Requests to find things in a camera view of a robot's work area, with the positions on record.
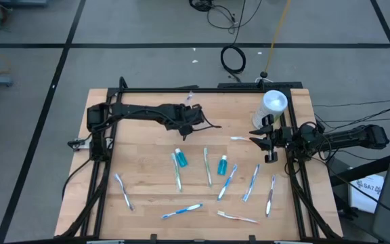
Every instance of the metal rod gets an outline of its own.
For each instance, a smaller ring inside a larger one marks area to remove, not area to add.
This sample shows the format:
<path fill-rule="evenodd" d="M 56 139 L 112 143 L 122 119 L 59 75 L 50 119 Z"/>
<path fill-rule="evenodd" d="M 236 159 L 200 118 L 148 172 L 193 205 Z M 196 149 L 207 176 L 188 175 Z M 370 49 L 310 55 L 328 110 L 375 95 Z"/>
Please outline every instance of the metal rod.
<path fill-rule="evenodd" d="M 119 92 L 116 101 L 120 102 L 121 98 L 123 97 L 123 93 Z M 116 128 L 117 128 L 118 123 L 115 123 L 111 127 L 111 134 L 110 137 L 113 139 L 113 145 L 109 149 L 109 159 L 105 162 L 105 168 L 103 172 L 103 178 L 105 179 L 105 188 L 103 190 L 102 195 L 99 198 L 99 205 L 97 206 L 97 216 L 95 217 L 95 224 L 94 224 L 94 236 L 99 236 L 100 235 L 100 227 L 102 227 L 102 218 L 103 218 L 103 212 L 104 212 L 104 207 L 105 207 L 105 199 L 106 199 L 106 190 L 108 188 L 108 182 L 109 182 L 109 174 L 110 174 L 110 168 L 111 168 L 111 162 L 112 162 L 112 153 L 114 152 L 114 147 L 115 147 L 115 135 L 116 135 Z"/>
<path fill-rule="evenodd" d="M 186 93 L 186 92 L 198 92 L 198 93 L 263 93 L 269 90 L 275 89 L 279 91 L 284 91 L 284 93 L 289 93 L 291 88 L 302 88 L 301 82 L 286 82 L 286 83 L 266 83 L 264 85 L 265 91 L 261 90 L 259 87 L 254 87 L 254 83 L 239 83 L 239 86 L 233 87 L 219 87 L 219 88 L 198 88 L 198 89 L 187 89 L 187 88 L 127 88 L 125 93 Z M 119 88 L 113 87 L 108 88 L 111 91 L 116 93 L 119 91 Z"/>
<path fill-rule="evenodd" d="M 281 126 L 286 126 L 284 113 L 281 114 L 280 121 L 281 121 Z M 285 149 L 285 154 L 286 154 L 286 159 L 287 159 L 287 164 L 288 164 L 288 173 L 290 174 L 290 183 L 293 184 L 292 175 L 295 173 L 295 168 L 293 166 L 293 162 L 288 157 L 288 149 L 287 148 Z M 300 239 L 302 239 L 302 238 L 306 237 L 306 233 L 305 233 L 305 224 L 303 223 L 301 202 L 300 202 L 299 197 L 297 196 L 297 193 L 295 191 L 291 190 L 291 193 L 292 193 L 292 199 L 293 199 L 295 211 L 296 211 L 296 221 L 297 221 L 297 228 L 299 229 L 299 237 L 300 237 Z"/>
<path fill-rule="evenodd" d="M 375 160 L 373 162 L 355 167 L 350 170 L 346 170 L 338 174 L 342 179 L 352 182 L 354 180 L 359 180 L 365 178 L 366 176 L 371 176 L 380 172 L 387 171 L 390 163 L 390 155 L 382 159 Z M 344 184 L 344 181 L 340 180 L 336 176 L 330 177 L 330 184 L 333 186 L 338 186 Z"/>
<path fill-rule="evenodd" d="M 297 131 L 295 107 L 293 105 L 293 99 L 291 97 L 287 99 L 288 99 L 288 111 L 290 113 L 291 127 L 293 133 L 295 133 Z M 309 199 L 309 202 L 312 203 L 312 195 L 311 195 L 311 188 L 309 187 L 308 173 L 306 171 L 305 162 L 303 162 L 302 160 L 299 161 L 299 169 L 301 169 L 300 172 L 302 177 L 303 190 L 305 191 L 306 197 Z M 311 225 L 312 237 L 315 238 L 320 237 L 320 234 L 318 233 L 318 227 L 316 221 L 314 220 L 311 214 L 309 214 L 308 216 L 309 216 L 309 224 Z"/>
<path fill-rule="evenodd" d="M 111 103 L 111 100 L 112 100 L 112 96 L 108 96 L 106 98 L 106 103 Z M 108 115 L 109 115 L 109 110 L 106 110 L 105 116 L 107 117 Z M 100 166 L 100 161 L 94 161 L 93 170 L 91 172 L 91 179 L 90 179 L 89 187 L 88 187 L 88 194 L 87 194 L 86 203 L 88 203 L 88 201 L 91 199 L 91 196 L 93 196 L 93 193 L 94 193 L 94 190 L 95 190 L 95 187 L 97 184 L 97 180 L 98 180 L 99 166 Z M 81 237 L 84 237 L 87 235 L 88 225 L 89 225 L 89 217 L 90 217 L 90 215 L 85 217 L 85 220 L 82 223 L 81 234 L 80 234 Z"/>

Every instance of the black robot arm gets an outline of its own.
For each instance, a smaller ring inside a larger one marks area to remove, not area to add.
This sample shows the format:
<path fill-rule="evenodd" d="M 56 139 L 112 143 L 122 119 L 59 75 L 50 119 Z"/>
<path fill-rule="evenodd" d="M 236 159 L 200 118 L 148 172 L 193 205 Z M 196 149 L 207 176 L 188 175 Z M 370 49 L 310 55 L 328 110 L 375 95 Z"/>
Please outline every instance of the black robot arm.
<path fill-rule="evenodd" d="M 109 117 L 106 116 L 106 111 L 109 111 Z M 208 127 L 220 127 L 212 125 L 206 119 L 199 104 L 193 105 L 192 108 L 184 104 L 161 104 L 159 106 L 130 105 L 120 102 L 96 104 L 87 109 L 87 129 L 91 132 L 89 148 L 92 159 L 106 160 L 109 157 L 105 131 L 121 119 L 156 121 L 164 125 L 166 130 L 177 129 L 183 136 L 183 140 L 187 135 L 196 131 L 193 125 L 204 121 L 210 125 Z"/>
<path fill-rule="evenodd" d="M 311 160 L 319 152 L 332 151 L 352 146 L 362 146 L 371 149 L 383 149 L 389 143 L 385 130 L 378 125 L 361 125 L 356 128 L 323 134 L 323 131 L 313 122 L 306 122 L 296 133 L 290 127 L 273 129 L 273 116 L 263 119 L 261 129 L 250 131 L 255 135 L 265 135 L 264 138 L 251 138 L 261 150 L 270 151 L 266 163 L 277 161 L 274 147 L 287 147 L 296 160 Z"/>

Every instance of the wooden table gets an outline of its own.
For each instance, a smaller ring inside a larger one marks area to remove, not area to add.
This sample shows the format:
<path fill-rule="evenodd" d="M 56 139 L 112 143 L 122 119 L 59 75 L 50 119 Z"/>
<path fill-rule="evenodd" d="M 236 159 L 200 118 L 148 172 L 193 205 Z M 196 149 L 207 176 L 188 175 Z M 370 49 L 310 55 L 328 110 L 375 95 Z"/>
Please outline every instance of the wooden table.
<path fill-rule="evenodd" d="M 298 125 L 314 121 L 308 90 L 291 91 Z M 106 89 L 90 90 L 86 108 L 104 102 L 106 92 Z M 120 121 L 114 143 L 100 238 L 149 239 L 151 234 L 157 234 L 158 239 L 247 240 L 249 235 L 255 235 L 257 240 L 298 240 L 290 180 L 284 172 L 286 162 L 284 149 L 277 149 L 278 162 L 266 164 L 263 161 L 265 152 L 258 146 L 252 142 L 230 140 L 230 136 L 249 136 L 248 131 L 253 130 L 251 116 L 257 109 L 262 95 L 195 94 L 191 104 L 201 104 L 209 121 L 221 125 L 222 129 L 212 128 L 194 132 L 185 142 L 177 131 L 166 131 L 163 125 L 153 121 Z M 157 106 L 163 103 L 182 103 L 186 96 L 184 93 L 126 93 L 123 95 L 123 103 Z M 287 125 L 290 125 L 288 113 L 286 118 Z M 85 123 L 84 114 L 80 138 L 85 138 L 89 134 Z M 212 188 L 207 185 L 203 159 L 205 146 L 209 148 Z M 187 167 L 180 169 L 182 193 L 177 192 L 170 156 L 177 147 L 185 153 L 189 162 Z M 222 155 L 228 156 L 227 176 L 216 174 L 217 164 Z M 88 156 L 87 150 L 76 152 L 70 171 L 86 161 Z M 238 170 L 222 201 L 218 202 L 217 195 L 235 163 Z M 244 203 L 242 196 L 258 163 L 261 166 L 254 191 Z M 93 163 L 90 163 L 68 184 L 56 226 L 56 235 L 64 232 L 85 206 L 92 165 Z M 306 166 L 314 206 L 331 228 L 342 235 L 326 167 L 315 160 L 307 162 Z M 134 212 L 126 206 L 118 182 L 113 178 L 115 173 L 120 174 L 127 188 L 135 206 Z M 271 215 L 266 218 L 265 207 L 272 174 L 276 174 L 274 200 Z M 165 213 L 197 203 L 204 203 L 204 207 L 173 216 L 168 220 L 160 218 Z M 252 218 L 260 221 L 260 224 L 229 220 L 218 216 L 218 210 Z M 311 236 L 307 211 L 303 204 L 302 211 L 306 233 Z M 90 218 L 90 234 L 95 215 L 94 209 Z"/>

